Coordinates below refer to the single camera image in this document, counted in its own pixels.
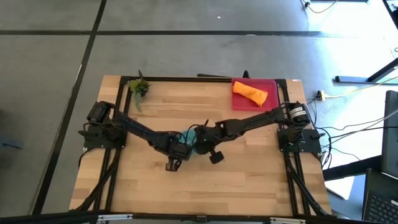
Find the gray floor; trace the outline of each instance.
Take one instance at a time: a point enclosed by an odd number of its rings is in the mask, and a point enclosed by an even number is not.
[[[90,30],[99,4],[100,0],[67,4],[2,0],[0,29]],[[240,77],[249,70],[252,77],[301,79],[307,98],[317,90],[337,95],[361,85],[336,84],[334,76],[368,76],[394,58],[394,46],[384,33],[364,35],[373,28],[388,29],[370,19],[372,9],[377,12],[379,6],[375,1],[342,2],[327,14],[313,15],[303,11],[298,0],[109,0],[101,30],[320,30],[340,37],[97,36],[44,212],[68,210],[83,145],[77,131],[103,75],[136,75],[140,69],[147,76]],[[352,10],[355,18],[349,16]],[[355,33],[354,26],[359,27]],[[29,213],[87,40],[85,36],[0,36],[0,133],[25,145],[23,150],[0,148],[0,217]],[[379,118],[390,89],[398,87],[379,86],[319,103],[318,125],[341,127]],[[360,158],[379,154],[380,143],[369,145],[364,138],[366,134],[358,134],[336,147]],[[332,166],[355,160],[335,152],[333,157]]]

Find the wooden table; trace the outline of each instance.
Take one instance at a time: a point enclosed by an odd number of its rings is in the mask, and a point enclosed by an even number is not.
[[[115,102],[120,76],[104,76],[98,101]],[[151,82],[138,112],[131,103],[129,116],[157,131],[209,126],[215,121],[258,114],[231,109],[231,84],[209,82]],[[287,80],[290,101],[305,102],[302,82]],[[126,97],[127,87],[122,97]],[[291,216],[283,155],[279,151],[277,124],[247,132],[216,150],[225,159],[211,164],[208,155],[193,155],[178,172],[165,171],[167,157],[133,134],[122,150],[112,202],[112,212]],[[93,190],[100,176],[104,150],[84,156],[70,208],[76,208]],[[301,153],[305,182],[317,202],[331,213],[319,161]],[[101,208],[107,190],[103,191]],[[299,212],[303,213],[296,186]]]

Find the laptop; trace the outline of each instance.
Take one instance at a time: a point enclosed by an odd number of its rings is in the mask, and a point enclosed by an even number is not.
[[[398,92],[387,91],[385,116],[398,110]],[[384,121],[384,126],[398,126],[398,113]],[[398,129],[383,130],[380,171],[366,171],[362,219],[398,224]]]

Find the red tray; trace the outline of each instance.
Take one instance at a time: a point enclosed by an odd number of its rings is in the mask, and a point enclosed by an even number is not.
[[[279,106],[278,89],[275,80],[262,78],[233,78],[232,86],[238,81],[258,90],[268,92],[266,101],[259,107],[254,101],[247,99],[239,93],[232,92],[232,110],[240,111],[270,111]]]

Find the orange object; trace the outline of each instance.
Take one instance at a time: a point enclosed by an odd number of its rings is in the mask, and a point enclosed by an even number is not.
[[[262,107],[262,104],[266,101],[268,96],[268,92],[258,90],[240,82],[234,83],[232,91],[256,102],[259,107]]]

